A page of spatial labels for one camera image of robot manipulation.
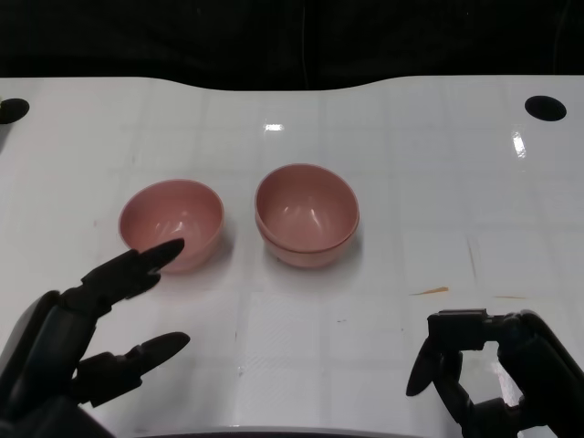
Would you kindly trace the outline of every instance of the circular hole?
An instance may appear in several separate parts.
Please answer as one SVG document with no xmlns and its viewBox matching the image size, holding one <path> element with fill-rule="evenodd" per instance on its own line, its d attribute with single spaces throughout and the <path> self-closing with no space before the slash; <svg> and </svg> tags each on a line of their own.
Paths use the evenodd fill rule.
<svg viewBox="0 0 584 438">
<path fill-rule="evenodd" d="M 0 125 L 14 123 L 25 117 L 30 105 L 24 99 L 6 99 L 0 102 Z"/>
<path fill-rule="evenodd" d="M 568 113 L 562 102 L 550 96 L 534 96 L 526 100 L 526 111 L 536 119 L 558 121 Z"/>
</svg>

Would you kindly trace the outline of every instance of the table surface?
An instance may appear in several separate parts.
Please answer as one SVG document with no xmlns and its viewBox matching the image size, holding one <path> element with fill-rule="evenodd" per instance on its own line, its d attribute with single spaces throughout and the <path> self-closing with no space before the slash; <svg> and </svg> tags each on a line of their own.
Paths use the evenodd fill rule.
<svg viewBox="0 0 584 438">
<path fill-rule="evenodd" d="M 89 408 L 119 437 L 225 426 L 460 436 L 434 388 L 405 396 L 426 318 L 444 308 L 533 309 L 584 364 L 584 78 L 320 92 L 0 79 L 0 95 L 31 105 L 0 127 L 0 345 L 30 302 L 125 251 L 118 215 L 139 189 L 188 178 L 223 199 L 226 239 L 211 263 L 99 322 L 88 355 L 191 337 L 139 390 Z M 534 95 L 568 116 L 532 118 Z M 357 242 L 328 269 L 278 263 L 256 231 L 257 184 L 290 162 L 328 167 L 359 198 Z M 461 380 L 476 401 L 519 396 L 492 345 L 465 354 Z"/>
</svg>

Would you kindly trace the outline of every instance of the bowl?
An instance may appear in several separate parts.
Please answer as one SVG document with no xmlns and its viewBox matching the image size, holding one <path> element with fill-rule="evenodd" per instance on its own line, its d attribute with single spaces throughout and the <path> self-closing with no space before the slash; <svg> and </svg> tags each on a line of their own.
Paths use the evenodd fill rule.
<svg viewBox="0 0 584 438">
<path fill-rule="evenodd" d="M 270 241 L 265 235 L 260 231 L 266 248 L 268 251 L 275 256 L 278 260 L 287 263 L 295 267 L 303 268 L 319 268 L 328 266 L 339 259 L 349 248 L 353 235 L 345 240 L 339 246 L 335 246 L 327 251 L 321 251 L 318 253 L 296 253 L 294 251 L 288 251 Z"/>
<path fill-rule="evenodd" d="M 184 249 L 162 272 L 195 269 L 221 241 L 224 208 L 219 196 L 200 182 L 157 182 L 136 193 L 120 215 L 120 235 L 130 248 L 144 251 L 183 238 Z"/>
<path fill-rule="evenodd" d="M 259 184 L 255 222 L 276 257 L 293 266 L 320 267 L 349 246 L 359 224 L 359 205 L 335 173 L 312 164 L 290 164 Z"/>
</svg>

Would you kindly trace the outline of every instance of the scratch mark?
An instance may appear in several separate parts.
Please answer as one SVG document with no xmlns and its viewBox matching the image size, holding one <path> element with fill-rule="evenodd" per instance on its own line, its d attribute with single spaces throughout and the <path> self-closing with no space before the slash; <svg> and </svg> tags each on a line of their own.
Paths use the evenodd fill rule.
<svg viewBox="0 0 584 438">
<path fill-rule="evenodd" d="M 416 295 L 430 295 L 430 294 L 437 294 L 439 292 L 448 292 L 450 289 L 446 286 L 437 287 L 436 289 L 426 290 L 425 292 L 419 292 L 417 294 L 410 294 L 410 296 L 414 297 Z"/>
<path fill-rule="evenodd" d="M 476 266 L 475 258 L 473 257 L 473 250 L 471 249 L 471 241 L 466 237 L 466 246 L 468 246 L 468 255 L 471 257 L 471 266 L 473 267 L 474 282 L 476 283 Z"/>
<path fill-rule="evenodd" d="M 525 297 L 513 297 L 511 295 L 495 295 L 494 298 L 505 298 L 505 299 L 527 299 Z"/>
</svg>

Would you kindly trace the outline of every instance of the bowl rim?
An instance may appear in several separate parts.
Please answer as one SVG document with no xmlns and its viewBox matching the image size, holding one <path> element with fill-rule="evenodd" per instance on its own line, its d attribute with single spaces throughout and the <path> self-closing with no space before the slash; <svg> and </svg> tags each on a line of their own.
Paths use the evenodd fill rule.
<svg viewBox="0 0 584 438">
<path fill-rule="evenodd" d="M 329 173 L 332 176 L 338 178 L 349 189 L 349 192 L 352 195 L 352 199 L 355 202 L 355 206 L 357 207 L 357 217 L 355 218 L 355 223 L 350 228 L 350 231 L 346 235 L 344 235 L 340 240 L 338 240 L 338 242 L 335 242 L 333 245 L 324 246 L 324 247 L 319 248 L 319 249 L 311 249 L 311 250 L 303 250 L 303 249 L 294 247 L 292 245 L 286 245 L 286 244 L 282 243 L 274 235 L 274 233 L 272 233 L 269 230 L 269 228 L 266 226 L 266 224 L 264 224 L 264 221 L 262 220 L 262 217 L 260 216 L 259 212 L 257 211 L 257 195 L 259 193 L 259 190 L 262 188 L 262 185 L 264 185 L 264 183 L 266 182 L 266 179 L 269 178 L 272 174 L 274 174 L 276 172 L 283 171 L 284 169 L 287 169 L 287 168 L 290 168 L 290 167 L 312 167 L 312 168 L 317 169 L 319 171 L 323 171 L 323 172 Z M 326 251 L 329 251 L 331 249 L 336 248 L 337 246 L 341 246 L 352 235 L 355 234 L 355 232 L 357 231 L 357 227 L 359 226 L 359 221 L 360 221 L 359 201 L 357 200 L 357 195 L 355 194 L 355 192 L 353 192 L 353 189 L 351 188 L 351 186 L 343 178 L 341 178 L 340 176 L 338 176 L 333 171 L 330 171 L 329 169 L 327 169 L 325 167 L 322 167 L 322 166 L 318 166 L 316 164 L 309 164 L 309 163 L 304 163 L 304 162 L 296 162 L 296 163 L 286 164 L 284 166 L 280 166 L 277 169 L 274 169 L 268 175 L 266 175 L 262 179 L 262 181 L 257 185 L 257 188 L 255 189 L 254 207 L 255 207 L 255 223 L 257 224 L 259 233 L 261 235 L 263 235 L 267 240 L 269 240 L 272 244 L 274 244 L 274 245 L 276 245 L 276 246 L 278 246 L 278 247 L 280 247 L 282 249 L 285 249 L 285 250 L 287 250 L 287 251 L 289 251 L 291 253 L 297 253 L 297 254 L 317 254 L 317 253 L 324 253 Z"/>
<path fill-rule="evenodd" d="M 217 201 L 219 201 L 219 207 L 221 209 L 221 221 L 219 222 L 219 226 L 217 227 L 217 230 L 213 233 L 213 235 L 204 243 L 204 245 L 200 246 L 197 250 L 195 251 L 191 251 L 191 252 L 181 252 L 174 260 L 177 260 L 179 258 L 179 256 L 183 256 L 184 260 L 185 258 L 188 257 L 192 257 L 192 256 L 197 256 L 199 253 L 201 253 L 202 251 L 204 251 L 209 245 L 211 245 L 214 240 L 217 238 L 217 236 L 223 231 L 224 228 L 224 223 L 225 223 L 225 210 L 224 210 L 224 206 L 223 206 L 223 201 L 221 200 L 221 197 L 217 194 L 217 192 L 215 190 L 213 190 L 211 187 L 209 187 L 207 184 L 203 184 L 202 182 L 198 182 L 195 180 L 187 180 L 185 178 L 173 178 L 171 180 L 162 180 L 162 181 L 158 181 L 155 182 L 153 184 L 150 184 L 146 187 L 144 187 L 143 189 L 138 190 L 122 207 L 121 211 L 120 211 L 120 216 L 118 217 L 118 234 L 120 235 L 121 241 L 130 249 L 136 249 L 133 248 L 128 241 L 124 238 L 124 234 L 121 232 L 121 218 L 124 215 L 124 213 L 126 212 L 126 209 L 128 208 L 128 206 L 142 193 L 150 190 L 151 188 L 157 186 L 157 185 L 162 185 L 162 184 L 166 184 L 166 183 L 189 183 L 192 185 L 197 185 L 199 187 L 203 187 L 204 189 L 208 190 L 209 192 L 211 192 L 213 194 L 213 196 L 217 199 Z"/>
</svg>

